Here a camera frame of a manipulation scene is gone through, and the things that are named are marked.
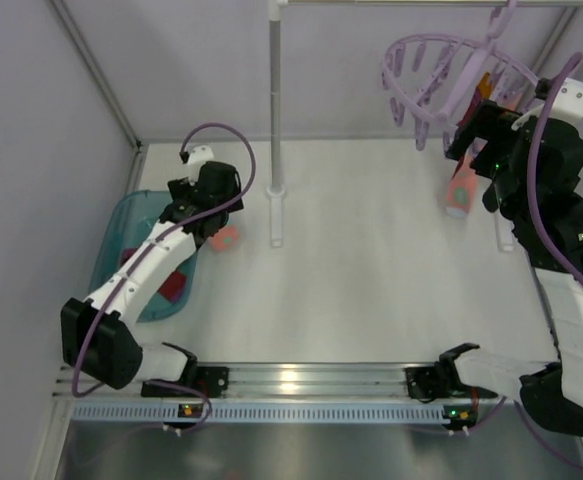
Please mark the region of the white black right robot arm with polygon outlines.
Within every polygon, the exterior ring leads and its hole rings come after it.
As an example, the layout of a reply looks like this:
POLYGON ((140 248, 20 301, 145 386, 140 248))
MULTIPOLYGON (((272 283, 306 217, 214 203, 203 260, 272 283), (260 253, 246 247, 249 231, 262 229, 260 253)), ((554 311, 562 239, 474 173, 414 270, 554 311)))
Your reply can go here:
POLYGON ((558 351, 556 360, 496 355, 473 343, 447 350, 429 367, 406 371, 407 391, 423 403, 472 391, 518 402, 540 427, 583 437, 583 197, 576 187, 583 139, 565 120, 534 117, 484 101, 458 129, 447 157, 472 141, 472 162, 488 180, 483 203, 513 224, 535 272, 558 351))

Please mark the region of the maroon purple sock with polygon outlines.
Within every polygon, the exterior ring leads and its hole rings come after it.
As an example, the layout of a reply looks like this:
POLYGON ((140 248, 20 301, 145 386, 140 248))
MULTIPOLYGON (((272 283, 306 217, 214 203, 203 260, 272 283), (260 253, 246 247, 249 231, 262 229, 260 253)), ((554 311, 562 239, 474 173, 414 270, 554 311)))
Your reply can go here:
POLYGON ((470 103, 464 115, 457 123, 458 128, 463 127, 470 120, 475 110, 483 100, 488 100, 490 98, 494 87, 491 77, 492 75, 490 72, 485 72, 480 81, 475 86, 470 103))
POLYGON ((162 298, 171 304, 177 303, 186 289, 187 277, 180 271, 173 271, 158 289, 162 298))

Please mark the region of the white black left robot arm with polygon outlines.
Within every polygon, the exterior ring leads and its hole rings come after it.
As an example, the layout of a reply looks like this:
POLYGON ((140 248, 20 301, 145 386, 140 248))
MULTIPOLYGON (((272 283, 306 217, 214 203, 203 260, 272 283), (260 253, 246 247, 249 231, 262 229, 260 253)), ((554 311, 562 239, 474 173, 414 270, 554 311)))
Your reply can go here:
POLYGON ((239 174, 230 164, 205 161, 194 180, 171 182, 172 201, 147 238, 100 288, 61 309, 62 354, 76 375, 120 390, 134 381, 185 384, 195 356, 168 342, 142 344, 134 326, 177 268, 242 209, 239 174))

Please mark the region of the lilac round clip hanger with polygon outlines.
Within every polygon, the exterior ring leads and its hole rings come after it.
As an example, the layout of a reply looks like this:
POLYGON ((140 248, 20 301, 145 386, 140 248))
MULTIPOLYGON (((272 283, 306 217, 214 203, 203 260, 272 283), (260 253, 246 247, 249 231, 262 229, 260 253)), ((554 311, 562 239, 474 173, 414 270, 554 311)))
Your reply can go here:
POLYGON ((384 53, 381 80, 389 93, 393 122, 401 127, 413 118, 415 148, 422 151, 435 129, 443 147, 450 144, 460 119, 456 111, 487 75, 488 100, 516 103, 523 91, 535 87, 538 77, 522 61, 499 48, 518 7, 508 1, 495 7, 485 36, 474 40, 457 35, 423 33, 402 37, 384 53))

